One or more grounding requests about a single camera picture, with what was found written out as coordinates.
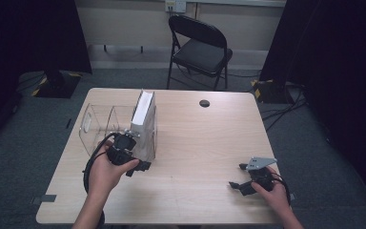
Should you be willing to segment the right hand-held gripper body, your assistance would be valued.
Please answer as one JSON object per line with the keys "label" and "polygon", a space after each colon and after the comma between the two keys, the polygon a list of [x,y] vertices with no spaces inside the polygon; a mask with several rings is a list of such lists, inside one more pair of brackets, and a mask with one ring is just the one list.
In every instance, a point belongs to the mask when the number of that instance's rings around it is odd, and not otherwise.
{"label": "right hand-held gripper body", "polygon": [[267,191],[272,191],[274,177],[268,166],[274,163],[277,163],[275,158],[254,156],[245,166],[245,170],[249,173],[253,182],[258,183]]}

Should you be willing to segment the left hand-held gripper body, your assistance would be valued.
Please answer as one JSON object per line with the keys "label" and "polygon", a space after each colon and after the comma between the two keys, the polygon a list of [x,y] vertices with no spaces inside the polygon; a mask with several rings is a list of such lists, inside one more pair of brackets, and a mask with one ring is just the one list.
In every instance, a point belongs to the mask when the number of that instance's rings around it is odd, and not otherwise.
{"label": "left hand-held gripper body", "polygon": [[131,160],[134,160],[132,156],[132,149],[134,148],[136,141],[131,135],[111,133],[113,137],[112,146],[107,151],[107,156],[112,164],[123,165]]}

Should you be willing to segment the clear acrylic file organizer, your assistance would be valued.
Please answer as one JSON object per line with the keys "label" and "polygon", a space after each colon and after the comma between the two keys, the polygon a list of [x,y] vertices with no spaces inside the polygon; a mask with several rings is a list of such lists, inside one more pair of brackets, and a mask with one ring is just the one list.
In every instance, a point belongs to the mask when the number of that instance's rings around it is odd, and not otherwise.
{"label": "clear acrylic file organizer", "polygon": [[128,134],[134,139],[131,131],[134,110],[134,106],[89,104],[79,128],[79,137],[88,154],[91,155],[97,144],[111,133]]}

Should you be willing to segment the white book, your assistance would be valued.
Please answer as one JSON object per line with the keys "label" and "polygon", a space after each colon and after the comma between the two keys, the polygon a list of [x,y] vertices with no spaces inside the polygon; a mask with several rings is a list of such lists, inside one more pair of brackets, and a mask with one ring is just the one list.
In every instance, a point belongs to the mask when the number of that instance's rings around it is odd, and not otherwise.
{"label": "white book", "polygon": [[155,93],[142,91],[138,97],[131,121],[136,145],[133,155],[143,161],[153,161],[156,150]]}

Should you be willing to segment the person's right hand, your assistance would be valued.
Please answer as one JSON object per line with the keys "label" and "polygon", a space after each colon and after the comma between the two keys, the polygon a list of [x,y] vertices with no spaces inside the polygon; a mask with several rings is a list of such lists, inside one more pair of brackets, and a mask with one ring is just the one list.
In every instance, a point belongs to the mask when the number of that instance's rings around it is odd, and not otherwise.
{"label": "person's right hand", "polygon": [[287,200],[285,186],[279,181],[276,171],[270,166],[268,166],[268,169],[274,177],[273,190],[267,191],[255,182],[252,183],[253,188],[265,199],[267,204],[275,211],[278,216],[286,212],[292,212]]}

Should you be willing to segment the person's left hand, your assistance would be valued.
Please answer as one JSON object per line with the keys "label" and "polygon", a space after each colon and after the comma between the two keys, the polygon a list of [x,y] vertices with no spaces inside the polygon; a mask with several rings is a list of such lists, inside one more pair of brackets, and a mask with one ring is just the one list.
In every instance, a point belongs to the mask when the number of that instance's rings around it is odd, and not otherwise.
{"label": "person's left hand", "polygon": [[107,140],[94,158],[89,175],[89,198],[107,198],[121,176],[134,169],[139,163],[138,159],[134,159],[122,165],[112,164],[107,156],[107,151],[111,146],[112,142]]}

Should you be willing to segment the black stand base striped tape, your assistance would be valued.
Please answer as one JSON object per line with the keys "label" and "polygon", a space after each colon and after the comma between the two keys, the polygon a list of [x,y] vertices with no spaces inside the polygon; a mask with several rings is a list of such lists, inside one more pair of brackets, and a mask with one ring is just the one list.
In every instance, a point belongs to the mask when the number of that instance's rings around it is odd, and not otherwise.
{"label": "black stand base striped tape", "polygon": [[81,77],[80,73],[44,71],[44,78],[31,95],[46,98],[71,98]]}
{"label": "black stand base striped tape", "polygon": [[273,80],[251,82],[254,89],[254,96],[259,103],[267,104],[291,104],[291,98],[287,89],[273,82]]}

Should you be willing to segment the black folding chair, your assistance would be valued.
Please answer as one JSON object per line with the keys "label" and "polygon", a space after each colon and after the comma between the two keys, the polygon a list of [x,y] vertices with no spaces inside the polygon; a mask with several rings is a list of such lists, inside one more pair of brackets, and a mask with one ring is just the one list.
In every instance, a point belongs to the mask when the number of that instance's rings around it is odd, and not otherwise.
{"label": "black folding chair", "polygon": [[225,35],[215,26],[185,15],[173,15],[169,18],[172,32],[172,50],[168,71],[167,88],[172,77],[172,67],[185,67],[188,73],[194,71],[214,78],[215,91],[220,79],[228,87],[228,63],[233,51],[228,48]]}

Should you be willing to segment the black curtain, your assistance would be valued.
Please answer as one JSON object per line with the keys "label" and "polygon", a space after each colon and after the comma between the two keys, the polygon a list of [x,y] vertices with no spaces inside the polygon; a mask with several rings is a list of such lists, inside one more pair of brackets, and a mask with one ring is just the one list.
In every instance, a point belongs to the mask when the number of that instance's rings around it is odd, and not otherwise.
{"label": "black curtain", "polygon": [[23,73],[92,71],[75,0],[0,0],[0,127]]}
{"label": "black curtain", "polygon": [[366,0],[286,0],[260,78],[304,86],[366,184]]}

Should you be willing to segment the grey wall trunking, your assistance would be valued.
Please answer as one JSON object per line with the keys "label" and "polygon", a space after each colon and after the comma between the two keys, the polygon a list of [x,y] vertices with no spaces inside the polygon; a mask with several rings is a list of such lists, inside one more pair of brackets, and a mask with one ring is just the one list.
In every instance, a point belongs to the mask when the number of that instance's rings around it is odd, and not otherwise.
{"label": "grey wall trunking", "polygon": [[168,62],[169,47],[89,45],[91,61],[101,62]]}

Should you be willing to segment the white wall socket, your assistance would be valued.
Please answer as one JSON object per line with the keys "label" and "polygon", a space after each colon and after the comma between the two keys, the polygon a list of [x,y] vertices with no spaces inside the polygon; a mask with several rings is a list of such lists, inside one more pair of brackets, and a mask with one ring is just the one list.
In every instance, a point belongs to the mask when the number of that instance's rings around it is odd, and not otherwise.
{"label": "white wall socket", "polygon": [[187,2],[185,0],[165,0],[166,12],[185,13]]}

